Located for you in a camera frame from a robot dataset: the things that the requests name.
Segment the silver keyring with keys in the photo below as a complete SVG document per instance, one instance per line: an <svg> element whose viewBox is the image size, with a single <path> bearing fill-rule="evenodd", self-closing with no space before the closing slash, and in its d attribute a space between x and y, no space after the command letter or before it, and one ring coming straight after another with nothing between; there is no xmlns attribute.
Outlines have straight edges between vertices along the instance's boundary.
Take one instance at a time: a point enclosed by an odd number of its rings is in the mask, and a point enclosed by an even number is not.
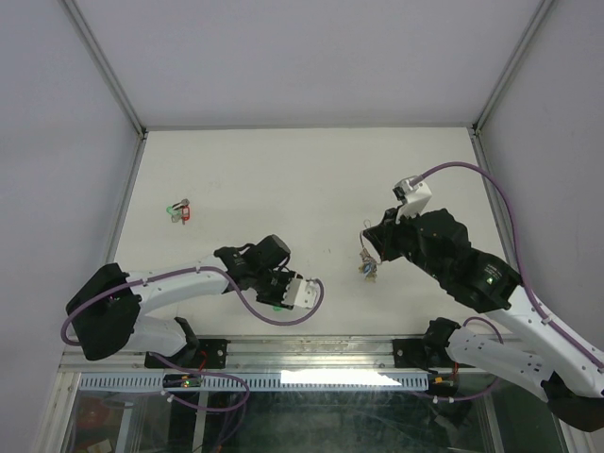
<svg viewBox="0 0 604 453"><path fill-rule="evenodd" d="M365 244L365 240L364 240L364 236L363 236L363 231L371 226L372 226L372 224L369 219L363 220L363 229L359 233L359 241L360 241L360 245L361 245L361 252L360 252L361 265L359 266L358 270L359 270L359 273L363 275L363 278L366 282L375 283L377 281L377 276L378 276L378 267L381 265L382 260L376 260L371 255L371 253L369 252L369 249L367 248L367 246Z"/></svg>

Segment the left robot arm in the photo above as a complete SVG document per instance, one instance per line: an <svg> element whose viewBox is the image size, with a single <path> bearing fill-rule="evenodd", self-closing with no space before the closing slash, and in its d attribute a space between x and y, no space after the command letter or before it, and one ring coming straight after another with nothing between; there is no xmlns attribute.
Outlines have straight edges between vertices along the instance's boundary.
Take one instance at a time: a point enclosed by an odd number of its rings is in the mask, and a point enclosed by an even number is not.
<svg viewBox="0 0 604 453"><path fill-rule="evenodd" d="M182 319L159 320L153 310L202 295L253 290L258 302L291 310L311 309L311 281L287 269L289 247L276 235L259 243L225 246L180 269L126 272L102 266L68 302L67 324L89 361L122 349L153 351L177 366L197 356L193 332Z"/></svg>

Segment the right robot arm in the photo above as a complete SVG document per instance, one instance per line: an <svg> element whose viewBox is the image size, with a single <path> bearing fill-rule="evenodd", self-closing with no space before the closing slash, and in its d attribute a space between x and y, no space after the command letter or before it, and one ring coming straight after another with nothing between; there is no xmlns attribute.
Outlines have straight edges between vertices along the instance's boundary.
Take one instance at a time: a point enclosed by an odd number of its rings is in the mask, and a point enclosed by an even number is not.
<svg viewBox="0 0 604 453"><path fill-rule="evenodd" d="M474 248L466 226L447 210L398 220L385 211L361 236L385 261L404 258L433 277L456 302L514 332L529 350L480 338L459 323L430 321L421 343L404 358L430 371L449 361L505 379L544 401L564 423L585 432L603 427L603 354L588 359L564 344L552 323L541 321L520 275L499 257Z"/></svg>

